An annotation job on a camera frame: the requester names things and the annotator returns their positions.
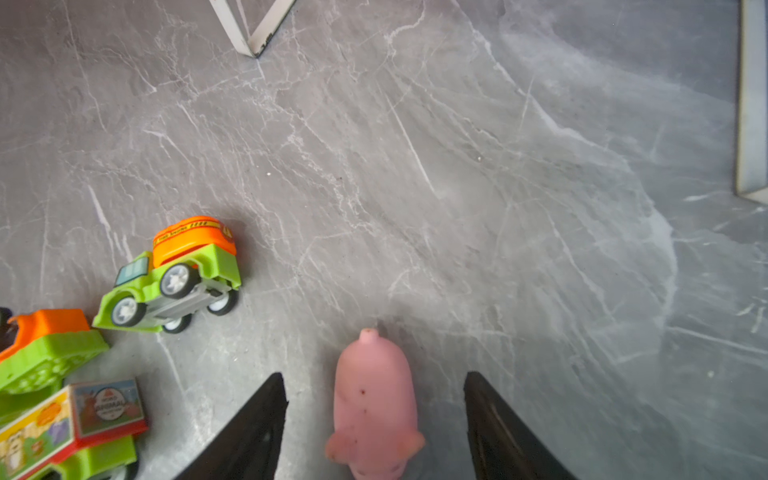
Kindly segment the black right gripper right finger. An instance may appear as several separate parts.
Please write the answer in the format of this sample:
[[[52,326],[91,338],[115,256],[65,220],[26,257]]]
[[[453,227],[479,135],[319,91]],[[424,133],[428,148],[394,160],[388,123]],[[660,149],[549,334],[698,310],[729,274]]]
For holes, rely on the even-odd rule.
[[[467,373],[464,396],[477,479],[575,480],[481,373]]]

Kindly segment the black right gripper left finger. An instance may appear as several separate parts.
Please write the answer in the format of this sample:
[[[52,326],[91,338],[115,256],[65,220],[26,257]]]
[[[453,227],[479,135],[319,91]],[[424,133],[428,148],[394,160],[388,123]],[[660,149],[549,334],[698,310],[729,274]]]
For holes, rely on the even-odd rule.
[[[271,374],[179,479],[272,480],[288,401],[281,373]]]

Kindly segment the pink toy pig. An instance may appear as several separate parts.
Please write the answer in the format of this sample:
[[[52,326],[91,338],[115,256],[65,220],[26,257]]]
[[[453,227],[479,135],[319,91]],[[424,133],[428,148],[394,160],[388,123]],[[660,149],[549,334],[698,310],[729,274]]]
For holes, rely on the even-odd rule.
[[[333,423],[325,455],[356,479],[400,479],[425,446],[408,360],[375,328],[363,329],[339,357]]]

